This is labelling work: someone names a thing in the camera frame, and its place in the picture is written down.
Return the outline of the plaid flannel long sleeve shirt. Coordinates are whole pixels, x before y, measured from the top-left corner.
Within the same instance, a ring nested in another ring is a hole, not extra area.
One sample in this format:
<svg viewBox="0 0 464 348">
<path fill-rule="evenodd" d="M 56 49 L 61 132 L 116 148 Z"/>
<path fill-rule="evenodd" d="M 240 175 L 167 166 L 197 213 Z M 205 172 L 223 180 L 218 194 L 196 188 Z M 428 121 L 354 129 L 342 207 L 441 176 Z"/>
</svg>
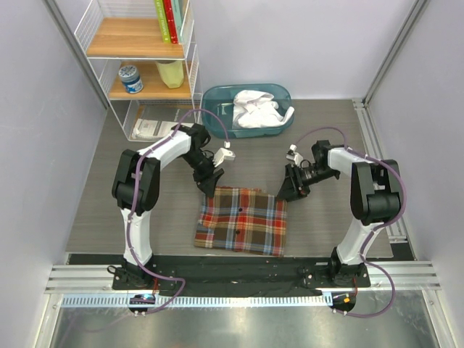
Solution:
<svg viewBox="0 0 464 348">
<path fill-rule="evenodd" d="M 258 188 L 218 186 L 202 197 L 194 246 L 282 257 L 288 203 Z"/>
</svg>

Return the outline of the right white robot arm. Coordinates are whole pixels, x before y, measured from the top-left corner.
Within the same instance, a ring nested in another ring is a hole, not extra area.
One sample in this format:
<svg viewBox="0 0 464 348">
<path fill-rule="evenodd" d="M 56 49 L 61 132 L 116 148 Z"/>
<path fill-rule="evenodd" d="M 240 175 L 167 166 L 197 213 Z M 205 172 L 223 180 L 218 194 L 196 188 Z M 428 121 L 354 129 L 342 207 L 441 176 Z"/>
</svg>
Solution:
<svg viewBox="0 0 464 348">
<path fill-rule="evenodd" d="M 357 154 L 353 149 L 317 141 L 311 148 L 314 160 L 303 158 L 292 144 L 286 153 L 289 164 L 278 198 L 293 202 L 307 197 L 311 186 L 347 175 L 350 180 L 352 222 L 342 242 L 333 248 L 326 265 L 302 267 L 303 283 L 319 287 L 368 287 L 365 256 L 381 229 L 399 216 L 405 203 L 396 161 L 384 162 Z"/>
</svg>

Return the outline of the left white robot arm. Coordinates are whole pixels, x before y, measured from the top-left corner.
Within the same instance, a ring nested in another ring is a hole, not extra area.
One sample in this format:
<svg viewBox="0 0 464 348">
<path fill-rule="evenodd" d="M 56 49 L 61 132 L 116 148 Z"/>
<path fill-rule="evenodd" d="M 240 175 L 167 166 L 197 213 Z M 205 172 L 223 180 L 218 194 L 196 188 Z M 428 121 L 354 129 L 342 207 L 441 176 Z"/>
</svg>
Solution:
<svg viewBox="0 0 464 348">
<path fill-rule="evenodd" d="M 113 275 L 114 290 L 147 289 L 154 283 L 150 219 L 160 195 L 160 175 L 167 165 L 178 158 L 185 160 L 193 169 L 197 188 L 208 198 L 214 196 L 224 170 L 218 168 L 213 156 L 203 152 L 210 139 L 203 125 L 179 125 L 155 144 L 121 154 L 112 196 L 125 225 L 125 251 L 120 267 L 107 268 Z"/>
</svg>

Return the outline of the white long sleeve shirt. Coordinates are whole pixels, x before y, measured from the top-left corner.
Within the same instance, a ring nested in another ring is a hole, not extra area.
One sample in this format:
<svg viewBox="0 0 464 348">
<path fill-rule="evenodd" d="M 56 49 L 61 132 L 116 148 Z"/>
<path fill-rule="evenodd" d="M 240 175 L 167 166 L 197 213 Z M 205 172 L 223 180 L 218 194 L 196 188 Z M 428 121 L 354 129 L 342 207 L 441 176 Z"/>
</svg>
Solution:
<svg viewBox="0 0 464 348">
<path fill-rule="evenodd" d="M 277 128 L 287 124 L 294 108 L 279 112 L 274 95 L 263 91 L 243 90 L 233 99 L 233 129 Z"/>
</svg>

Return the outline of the grey white booklet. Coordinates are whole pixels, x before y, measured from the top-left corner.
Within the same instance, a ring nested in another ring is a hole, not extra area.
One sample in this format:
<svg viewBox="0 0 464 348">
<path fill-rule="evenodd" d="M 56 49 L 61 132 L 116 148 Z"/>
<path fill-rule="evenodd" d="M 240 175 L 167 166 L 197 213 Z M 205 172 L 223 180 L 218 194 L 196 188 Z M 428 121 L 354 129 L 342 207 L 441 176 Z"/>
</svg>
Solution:
<svg viewBox="0 0 464 348">
<path fill-rule="evenodd" d="M 188 112 L 187 109 L 146 105 L 137 117 L 131 138 L 135 141 L 156 141 L 165 137 Z"/>
</svg>

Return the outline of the teal plastic basin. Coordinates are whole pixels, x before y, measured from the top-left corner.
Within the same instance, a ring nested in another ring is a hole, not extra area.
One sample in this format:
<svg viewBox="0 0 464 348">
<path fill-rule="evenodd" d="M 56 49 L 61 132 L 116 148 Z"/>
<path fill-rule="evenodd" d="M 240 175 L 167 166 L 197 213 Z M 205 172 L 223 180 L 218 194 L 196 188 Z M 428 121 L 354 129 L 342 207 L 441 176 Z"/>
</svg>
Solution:
<svg viewBox="0 0 464 348">
<path fill-rule="evenodd" d="M 233 99 L 243 90 L 263 91 L 274 95 L 274 100 L 280 104 L 279 112 L 292 106 L 291 94 L 276 83 L 248 83 L 230 86 L 217 86 L 204 93 L 202 100 L 202 122 L 207 130 L 218 138 L 256 138 L 277 136 L 294 122 L 294 115 L 287 124 L 277 128 L 233 129 Z"/>
</svg>

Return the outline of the yellow plastic container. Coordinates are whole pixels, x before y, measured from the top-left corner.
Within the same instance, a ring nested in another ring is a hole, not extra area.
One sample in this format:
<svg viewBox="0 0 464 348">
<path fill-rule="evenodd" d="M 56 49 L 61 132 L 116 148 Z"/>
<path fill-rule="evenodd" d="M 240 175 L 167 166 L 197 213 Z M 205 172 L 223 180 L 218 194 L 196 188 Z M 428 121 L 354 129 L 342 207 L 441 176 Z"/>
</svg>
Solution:
<svg viewBox="0 0 464 348">
<path fill-rule="evenodd" d="M 182 61 L 156 61 L 162 82 L 168 88 L 179 88 L 184 81 Z"/>
</svg>

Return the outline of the blue white jar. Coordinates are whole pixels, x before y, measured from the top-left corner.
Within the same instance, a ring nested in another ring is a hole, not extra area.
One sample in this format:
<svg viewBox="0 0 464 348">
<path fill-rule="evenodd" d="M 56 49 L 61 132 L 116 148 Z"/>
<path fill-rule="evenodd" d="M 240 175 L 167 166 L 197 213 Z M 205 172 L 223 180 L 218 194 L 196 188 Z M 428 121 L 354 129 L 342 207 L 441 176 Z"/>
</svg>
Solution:
<svg viewBox="0 0 464 348">
<path fill-rule="evenodd" d="M 135 65 L 122 66 L 118 77 L 128 94 L 137 94 L 144 88 L 138 68 Z"/>
</svg>

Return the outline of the red book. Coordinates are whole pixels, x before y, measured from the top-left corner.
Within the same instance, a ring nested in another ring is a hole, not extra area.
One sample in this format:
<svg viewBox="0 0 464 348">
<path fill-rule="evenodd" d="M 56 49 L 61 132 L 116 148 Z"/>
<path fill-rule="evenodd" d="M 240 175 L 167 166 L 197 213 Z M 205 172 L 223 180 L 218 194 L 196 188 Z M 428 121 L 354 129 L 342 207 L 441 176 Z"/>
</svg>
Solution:
<svg viewBox="0 0 464 348">
<path fill-rule="evenodd" d="M 171 0 L 164 0 L 163 5 L 165 8 L 165 16 L 167 19 L 167 26 L 170 34 L 170 42 L 172 44 L 178 44 L 178 34 L 175 26 L 172 2 Z"/>
</svg>

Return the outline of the teal book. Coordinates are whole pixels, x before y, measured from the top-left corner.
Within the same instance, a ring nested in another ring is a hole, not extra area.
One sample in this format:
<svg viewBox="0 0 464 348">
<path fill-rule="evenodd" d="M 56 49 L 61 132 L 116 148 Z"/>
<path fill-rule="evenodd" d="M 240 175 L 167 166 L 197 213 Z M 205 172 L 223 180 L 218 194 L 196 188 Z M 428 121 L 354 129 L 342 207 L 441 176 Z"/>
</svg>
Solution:
<svg viewBox="0 0 464 348">
<path fill-rule="evenodd" d="M 178 37 L 180 37 L 184 16 L 183 0 L 171 0 L 171 6 L 175 20 L 176 33 Z"/>
</svg>

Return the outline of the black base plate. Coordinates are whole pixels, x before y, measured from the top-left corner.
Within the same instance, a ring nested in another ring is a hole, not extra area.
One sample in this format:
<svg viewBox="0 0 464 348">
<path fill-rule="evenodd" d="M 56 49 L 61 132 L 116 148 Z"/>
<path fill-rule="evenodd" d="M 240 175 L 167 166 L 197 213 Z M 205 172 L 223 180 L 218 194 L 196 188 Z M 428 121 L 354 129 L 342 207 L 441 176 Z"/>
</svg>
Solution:
<svg viewBox="0 0 464 348">
<path fill-rule="evenodd" d="M 181 290 L 184 296 L 226 297 L 308 293 L 321 288 L 368 288 L 365 264 L 339 265 L 329 258 L 154 255 L 140 267 L 110 265 L 113 289 Z"/>
</svg>

